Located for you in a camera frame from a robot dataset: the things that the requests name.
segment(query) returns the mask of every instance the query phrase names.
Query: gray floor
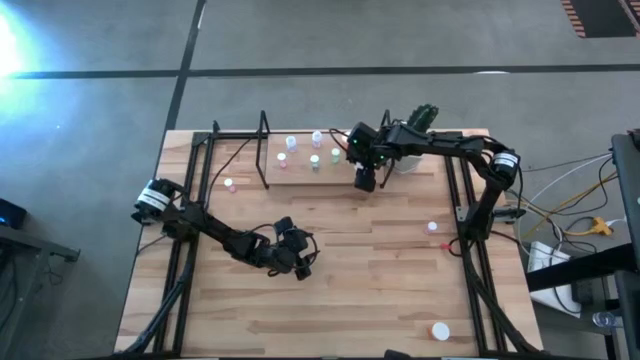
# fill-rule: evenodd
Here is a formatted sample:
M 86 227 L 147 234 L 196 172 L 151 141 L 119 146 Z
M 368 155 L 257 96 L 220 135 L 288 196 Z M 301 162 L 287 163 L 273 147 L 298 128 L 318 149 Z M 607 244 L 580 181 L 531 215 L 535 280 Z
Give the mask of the gray floor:
M 23 71 L 177 69 L 195 3 L 0 1 L 0 12 L 17 34 Z M 640 63 L 640 42 L 577 38 L 559 0 L 210 0 L 192 68 L 604 63 Z M 0 197 L 29 210 L 29 231 L 82 249 L 79 263 L 54 264 L 64 283 L 45 282 L 16 358 L 113 348 L 140 233 L 129 214 L 153 175 L 174 86 L 0 82 Z M 606 152 L 612 134 L 639 126 L 639 93 L 640 74 L 622 72 L 198 78 L 187 83 L 176 128 L 208 129 L 217 119 L 254 129 L 262 109 L 273 128 L 349 128 L 430 102 L 441 108 L 436 127 L 489 128 L 529 168 Z M 567 170 L 527 174 L 525 195 Z M 538 202 L 553 206 L 596 181 L 590 166 Z M 620 218 L 617 184 L 608 189 L 609 205 L 596 214 Z M 584 208 L 601 201 L 596 193 Z M 614 227 L 612 238 L 588 241 L 627 242 L 625 225 Z M 548 230 L 535 239 L 552 243 Z M 602 356 L 600 337 L 541 327 L 547 350 Z

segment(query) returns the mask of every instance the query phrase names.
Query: white cap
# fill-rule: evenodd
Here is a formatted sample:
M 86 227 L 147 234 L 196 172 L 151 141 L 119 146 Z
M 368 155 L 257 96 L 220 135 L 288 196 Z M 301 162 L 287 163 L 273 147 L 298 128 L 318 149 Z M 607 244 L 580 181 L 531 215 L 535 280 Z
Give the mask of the white cap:
M 449 338 L 449 327 L 445 323 L 437 322 L 431 327 L 431 335 L 436 340 L 445 341 Z

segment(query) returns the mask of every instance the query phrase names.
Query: wooden tabletop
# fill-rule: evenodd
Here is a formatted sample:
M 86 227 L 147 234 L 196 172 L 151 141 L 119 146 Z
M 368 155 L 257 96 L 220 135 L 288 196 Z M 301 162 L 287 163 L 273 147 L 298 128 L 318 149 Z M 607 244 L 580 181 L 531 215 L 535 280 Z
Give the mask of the wooden tabletop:
M 464 132 L 488 134 L 483 129 Z M 192 134 L 167 133 L 158 177 L 184 181 Z M 216 142 L 212 174 L 241 142 Z M 256 150 L 256 142 L 249 143 L 225 169 L 214 185 L 209 211 L 237 229 L 291 216 L 298 227 L 315 233 L 321 253 L 304 281 L 293 273 L 269 278 L 266 270 L 232 260 L 218 242 L 202 235 L 183 356 L 382 357 L 387 349 L 412 356 L 477 355 L 461 260 L 439 247 L 456 237 L 442 157 L 425 155 L 416 172 L 393 174 L 384 190 L 368 194 L 350 185 L 272 185 L 265 190 L 255 169 Z M 236 184 L 235 194 L 222 184 L 227 177 Z M 473 179 L 479 197 L 483 181 L 475 172 Z M 429 221 L 437 222 L 438 230 L 426 235 Z M 513 233 L 505 225 L 494 229 Z M 146 228 L 140 245 L 159 231 L 159 226 Z M 273 237 L 266 229 L 262 233 Z M 130 345 L 158 309 L 170 248 L 166 240 L 138 256 L 116 350 Z M 487 248 L 500 305 L 527 340 L 541 348 L 516 244 L 492 236 Z M 490 348 L 495 348 L 484 307 L 483 318 Z M 436 321 L 450 327 L 448 341 L 429 339 L 427 329 Z

